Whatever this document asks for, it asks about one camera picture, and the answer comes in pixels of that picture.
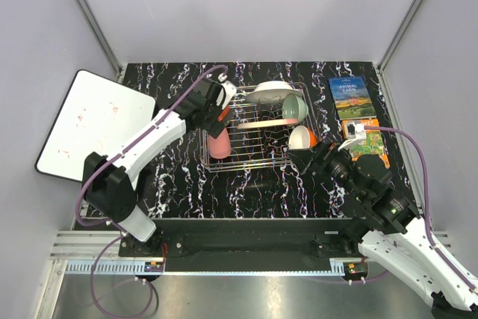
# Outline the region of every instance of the pink cup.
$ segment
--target pink cup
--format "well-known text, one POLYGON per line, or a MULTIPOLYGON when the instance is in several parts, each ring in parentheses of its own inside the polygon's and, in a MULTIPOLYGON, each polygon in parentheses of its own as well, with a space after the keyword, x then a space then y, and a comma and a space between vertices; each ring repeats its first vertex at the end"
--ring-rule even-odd
POLYGON ((217 138, 208 136, 209 155, 217 160, 229 157, 231 155, 231 141, 227 128, 217 138))

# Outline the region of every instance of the white wall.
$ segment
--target white wall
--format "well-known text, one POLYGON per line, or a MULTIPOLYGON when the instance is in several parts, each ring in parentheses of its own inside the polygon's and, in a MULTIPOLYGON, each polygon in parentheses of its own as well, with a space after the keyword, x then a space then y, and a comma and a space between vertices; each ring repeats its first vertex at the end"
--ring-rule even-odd
POLYGON ((88 0, 135 61, 372 60, 412 0, 88 0))
POLYGON ((0 316, 25 319, 79 191, 34 162, 76 71, 114 74, 73 0, 0 0, 0 9, 0 316))
POLYGON ((456 256, 475 273, 477 20, 477 0, 425 0, 385 69, 403 130, 427 159, 435 227, 447 231, 456 256))

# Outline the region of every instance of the orange book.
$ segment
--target orange book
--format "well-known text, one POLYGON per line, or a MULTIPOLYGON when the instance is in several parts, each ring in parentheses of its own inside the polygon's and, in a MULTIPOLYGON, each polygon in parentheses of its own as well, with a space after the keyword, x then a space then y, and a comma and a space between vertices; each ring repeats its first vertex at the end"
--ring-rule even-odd
MULTIPOLYGON (((344 128, 345 138, 347 138, 347 125, 350 123, 363 123, 364 126, 379 126, 377 119, 369 120, 345 120, 342 121, 342 127, 344 128)), ((382 134, 379 130, 366 130, 367 138, 358 145, 355 145, 349 152, 354 161, 357 161, 362 155, 378 155, 385 163, 385 167, 390 167, 390 161, 388 160, 387 150, 383 143, 382 134)))

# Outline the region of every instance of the black marble table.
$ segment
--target black marble table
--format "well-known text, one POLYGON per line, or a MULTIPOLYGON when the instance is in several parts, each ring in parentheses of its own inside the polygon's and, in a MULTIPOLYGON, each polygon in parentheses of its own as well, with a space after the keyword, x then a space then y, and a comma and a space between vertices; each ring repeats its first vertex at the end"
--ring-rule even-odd
MULTIPOLYGON (((123 84, 153 96, 162 107, 205 69, 218 63, 129 64, 123 84)), ((245 86, 269 80, 307 84, 320 136, 342 141, 328 79, 363 75, 381 126, 391 126, 376 71, 369 62, 227 63, 229 80, 245 86)), ((397 139, 384 134, 395 189, 413 199, 397 139)), ((209 173, 200 161, 199 131, 160 153, 138 186, 140 206, 151 218, 350 217, 344 189, 329 178, 299 176, 291 166, 209 173)), ((89 210, 88 217, 99 214, 89 210)))

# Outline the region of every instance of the cup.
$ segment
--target cup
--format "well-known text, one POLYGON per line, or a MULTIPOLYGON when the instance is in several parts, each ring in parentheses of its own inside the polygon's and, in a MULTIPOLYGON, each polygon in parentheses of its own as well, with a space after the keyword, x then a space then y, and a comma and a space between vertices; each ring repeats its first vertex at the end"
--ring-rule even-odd
POLYGON ((217 138, 208 135, 209 155, 217 160, 222 160, 231 155, 231 141, 227 128, 223 129, 217 138))
POLYGON ((300 96, 290 94, 285 97, 282 103, 282 118, 297 119, 301 123, 307 115, 307 104, 300 96))
POLYGON ((317 145, 314 132, 305 126, 297 126, 289 136, 289 149, 309 149, 317 145))

